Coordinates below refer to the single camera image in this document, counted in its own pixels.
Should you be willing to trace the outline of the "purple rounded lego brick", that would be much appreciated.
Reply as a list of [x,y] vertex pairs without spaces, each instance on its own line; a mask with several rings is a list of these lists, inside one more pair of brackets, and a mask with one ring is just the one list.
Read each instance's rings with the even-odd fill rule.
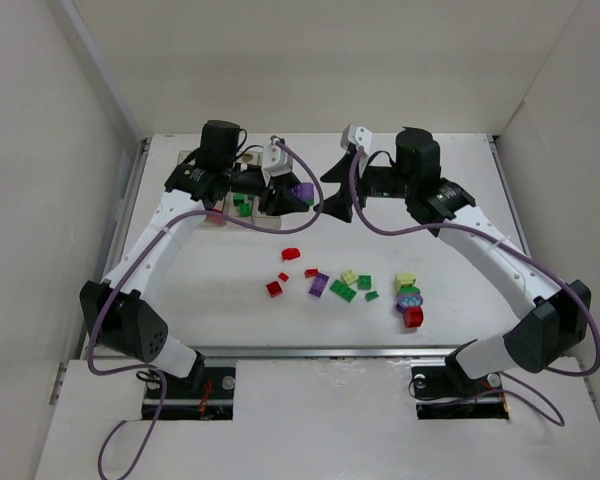
[[314,184],[302,182],[290,189],[290,192],[308,206],[314,205]]

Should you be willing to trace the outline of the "green square lego brick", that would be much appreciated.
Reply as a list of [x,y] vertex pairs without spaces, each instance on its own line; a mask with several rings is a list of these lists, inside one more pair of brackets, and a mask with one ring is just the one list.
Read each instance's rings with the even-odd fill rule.
[[253,212],[253,207],[251,203],[243,202],[238,206],[239,216],[242,218],[250,217]]

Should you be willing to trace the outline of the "red round lego piece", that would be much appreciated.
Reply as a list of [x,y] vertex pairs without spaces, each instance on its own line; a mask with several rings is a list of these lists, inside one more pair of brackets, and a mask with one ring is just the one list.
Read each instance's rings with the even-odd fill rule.
[[285,248],[281,251],[281,258],[283,262],[296,260],[301,257],[301,252],[296,247]]

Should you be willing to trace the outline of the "yellow square lego brick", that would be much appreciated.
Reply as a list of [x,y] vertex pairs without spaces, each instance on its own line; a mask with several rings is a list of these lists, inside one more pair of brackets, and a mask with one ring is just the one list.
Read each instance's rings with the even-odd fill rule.
[[358,274],[354,270],[346,270],[340,274],[340,279],[346,285],[351,285],[358,280]]

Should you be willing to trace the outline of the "green long lego brick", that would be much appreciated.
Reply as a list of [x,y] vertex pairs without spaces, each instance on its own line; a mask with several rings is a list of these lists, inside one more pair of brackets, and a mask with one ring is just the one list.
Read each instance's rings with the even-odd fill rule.
[[351,303],[357,294],[357,292],[354,289],[352,289],[346,283],[339,279],[336,279],[331,284],[330,291],[348,303]]

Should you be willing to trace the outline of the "red slope lego brick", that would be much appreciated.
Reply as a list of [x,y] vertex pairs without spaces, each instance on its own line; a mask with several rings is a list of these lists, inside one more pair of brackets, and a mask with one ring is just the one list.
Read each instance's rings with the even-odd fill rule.
[[268,283],[266,289],[271,298],[276,298],[284,293],[283,288],[278,281]]

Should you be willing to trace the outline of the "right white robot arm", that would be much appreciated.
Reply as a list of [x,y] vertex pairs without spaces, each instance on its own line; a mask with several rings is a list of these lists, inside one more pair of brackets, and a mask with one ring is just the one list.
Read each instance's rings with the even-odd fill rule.
[[466,343],[445,359],[443,378],[453,389],[511,368],[530,373],[600,334],[589,311],[591,292],[581,281],[565,283],[517,249],[459,184],[443,177],[441,150],[433,135],[406,127],[384,167],[371,161],[372,133],[349,125],[341,137],[344,156],[321,178],[338,191],[325,200],[325,214],[344,222],[361,217],[367,198],[401,199],[416,221],[468,260],[501,294],[518,322],[510,330]]

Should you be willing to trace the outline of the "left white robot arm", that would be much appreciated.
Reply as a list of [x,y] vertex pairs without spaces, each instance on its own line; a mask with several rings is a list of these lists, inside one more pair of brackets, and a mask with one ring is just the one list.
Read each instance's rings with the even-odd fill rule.
[[104,346],[134,359],[139,369],[155,371],[162,384],[174,378],[198,389],[204,377],[203,355],[178,340],[153,306],[182,247],[230,192],[259,198],[260,212],[269,216],[308,211],[308,204],[292,192],[300,183],[293,168],[305,167],[306,162],[283,139],[272,137],[263,146],[259,164],[244,164],[239,160],[241,132],[235,123],[208,121],[199,146],[165,181],[158,205],[131,249],[101,281],[82,287],[79,299],[93,374],[101,372],[94,350]]

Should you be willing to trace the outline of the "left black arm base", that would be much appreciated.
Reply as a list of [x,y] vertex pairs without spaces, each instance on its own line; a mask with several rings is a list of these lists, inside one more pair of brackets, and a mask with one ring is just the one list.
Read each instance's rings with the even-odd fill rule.
[[191,387],[184,379],[166,375],[167,392],[158,415],[164,421],[230,421],[233,419],[236,365],[212,364],[202,383]]

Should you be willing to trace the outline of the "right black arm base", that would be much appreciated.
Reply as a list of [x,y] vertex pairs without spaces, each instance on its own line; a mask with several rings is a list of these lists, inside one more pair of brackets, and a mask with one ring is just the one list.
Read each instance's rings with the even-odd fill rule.
[[408,390],[419,420],[509,419],[497,373],[464,379],[442,365],[413,365],[411,374]]

